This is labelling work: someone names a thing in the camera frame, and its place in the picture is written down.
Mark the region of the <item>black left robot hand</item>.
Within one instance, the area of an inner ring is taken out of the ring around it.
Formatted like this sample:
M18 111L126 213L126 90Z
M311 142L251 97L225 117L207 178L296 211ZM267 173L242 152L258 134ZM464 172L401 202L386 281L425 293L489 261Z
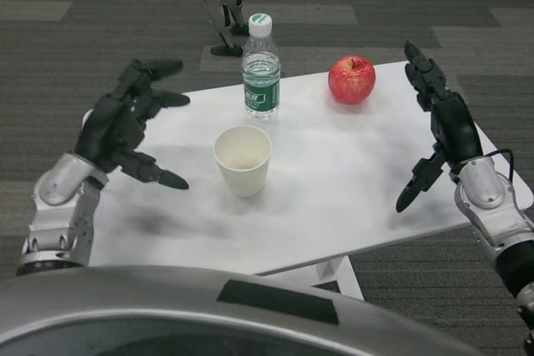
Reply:
M151 88L152 83L179 73L183 66L179 59L131 61L119 75L115 89L94 104L74 152L104 173L120 167L123 173L142 183L156 182L187 190L189 184L183 178L163 170L155 158L136 150L145 138L149 119L163 108L190 103L190 98L182 93Z

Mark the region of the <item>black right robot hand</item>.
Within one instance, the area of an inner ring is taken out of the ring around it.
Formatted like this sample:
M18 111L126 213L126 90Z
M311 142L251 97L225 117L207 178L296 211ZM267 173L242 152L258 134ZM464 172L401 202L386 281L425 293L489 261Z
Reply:
M433 58L426 57L412 42L404 47L408 63L405 73L416 90L421 109L431 114L431 133L436 142L434 153L422 158L412 169L412 178L402 190L395 205L403 212L421 192L428 191L448 164L458 173L466 160L483 155L481 140L463 97L446 85L446 75Z

